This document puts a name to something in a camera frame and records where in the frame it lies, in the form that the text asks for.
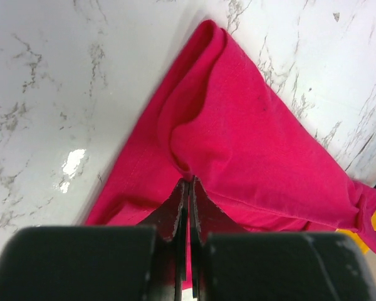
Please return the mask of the red t-shirt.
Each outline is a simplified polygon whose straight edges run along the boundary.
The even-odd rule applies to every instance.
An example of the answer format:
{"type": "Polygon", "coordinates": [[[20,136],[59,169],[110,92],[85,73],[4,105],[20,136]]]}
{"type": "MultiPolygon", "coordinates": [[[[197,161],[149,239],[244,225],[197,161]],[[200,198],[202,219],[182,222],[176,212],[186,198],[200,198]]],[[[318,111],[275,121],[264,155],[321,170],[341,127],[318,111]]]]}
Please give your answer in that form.
{"type": "Polygon", "coordinates": [[[86,223],[135,225],[193,177],[246,230],[345,229],[376,254],[376,189],[345,173],[211,20],[141,114],[86,223]]]}

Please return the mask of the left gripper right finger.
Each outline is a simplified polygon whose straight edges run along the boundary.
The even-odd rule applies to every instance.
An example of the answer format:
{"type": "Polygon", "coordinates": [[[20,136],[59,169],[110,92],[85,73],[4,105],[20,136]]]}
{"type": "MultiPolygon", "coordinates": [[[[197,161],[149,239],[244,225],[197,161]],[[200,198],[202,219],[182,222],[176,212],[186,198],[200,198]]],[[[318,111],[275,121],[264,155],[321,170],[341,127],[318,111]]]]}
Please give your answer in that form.
{"type": "Polygon", "coordinates": [[[212,282],[211,252],[206,246],[208,236],[247,230],[210,199],[198,177],[193,177],[189,184],[189,221],[193,296],[198,300],[214,300],[216,285],[212,282]]]}

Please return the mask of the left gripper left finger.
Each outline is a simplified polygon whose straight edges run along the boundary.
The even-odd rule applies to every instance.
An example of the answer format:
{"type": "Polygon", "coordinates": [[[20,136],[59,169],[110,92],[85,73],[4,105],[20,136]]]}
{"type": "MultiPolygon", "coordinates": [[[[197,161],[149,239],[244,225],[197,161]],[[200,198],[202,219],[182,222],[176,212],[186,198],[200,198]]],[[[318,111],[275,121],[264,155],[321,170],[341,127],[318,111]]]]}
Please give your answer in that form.
{"type": "Polygon", "coordinates": [[[181,300],[186,280],[189,183],[180,179],[170,196],[140,225],[156,230],[146,300],[181,300]]]}

